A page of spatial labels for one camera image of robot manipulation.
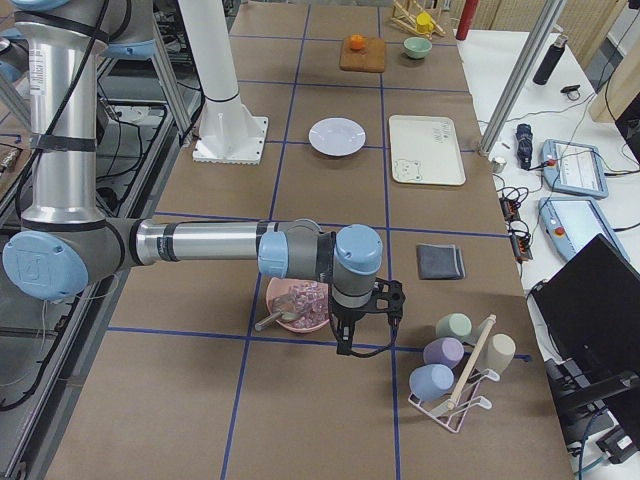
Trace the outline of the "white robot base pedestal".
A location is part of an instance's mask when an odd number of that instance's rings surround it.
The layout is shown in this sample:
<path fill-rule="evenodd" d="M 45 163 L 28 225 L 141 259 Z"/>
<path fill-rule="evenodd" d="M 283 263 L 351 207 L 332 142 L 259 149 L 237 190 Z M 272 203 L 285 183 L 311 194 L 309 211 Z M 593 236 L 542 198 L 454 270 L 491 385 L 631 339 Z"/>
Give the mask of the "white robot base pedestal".
<path fill-rule="evenodd" d="M 205 98 L 193 159 L 259 164 L 269 120 L 241 99 L 222 3 L 181 1 L 179 8 Z"/>

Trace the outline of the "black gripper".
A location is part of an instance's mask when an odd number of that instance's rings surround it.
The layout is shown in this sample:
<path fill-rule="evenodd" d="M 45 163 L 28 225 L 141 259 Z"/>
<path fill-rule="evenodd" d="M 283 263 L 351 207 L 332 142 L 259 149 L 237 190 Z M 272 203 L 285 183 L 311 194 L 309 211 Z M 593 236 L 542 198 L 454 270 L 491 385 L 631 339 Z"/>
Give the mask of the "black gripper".
<path fill-rule="evenodd" d="M 399 328 L 403 317 L 404 291 L 397 280 L 376 278 L 370 292 L 349 296 L 333 286 L 330 310 L 335 320 L 337 353 L 351 356 L 355 324 L 366 315 L 385 315 L 388 325 Z"/>

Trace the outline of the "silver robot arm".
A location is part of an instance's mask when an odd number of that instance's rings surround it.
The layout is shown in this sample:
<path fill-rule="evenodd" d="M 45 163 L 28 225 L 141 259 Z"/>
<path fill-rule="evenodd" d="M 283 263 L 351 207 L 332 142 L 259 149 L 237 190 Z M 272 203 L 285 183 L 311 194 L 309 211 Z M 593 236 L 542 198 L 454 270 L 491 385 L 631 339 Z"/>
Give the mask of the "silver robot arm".
<path fill-rule="evenodd" d="M 18 1 L 28 42 L 32 202 L 4 246 L 7 277 L 55 301 L 135 266 L 159 261 L 254 259 L 261 273 L 328 288 L 337 351 L 352 353 L 356 323 L 383 314 L 392 329 L 405 296 L 378 277 L 383 247 L 365 225 L 324 232 L 313 221 L 187 222 L 108 218 L 96 205 L 96 58 L 151 57 L 158 49 L 148 1 Z"/>

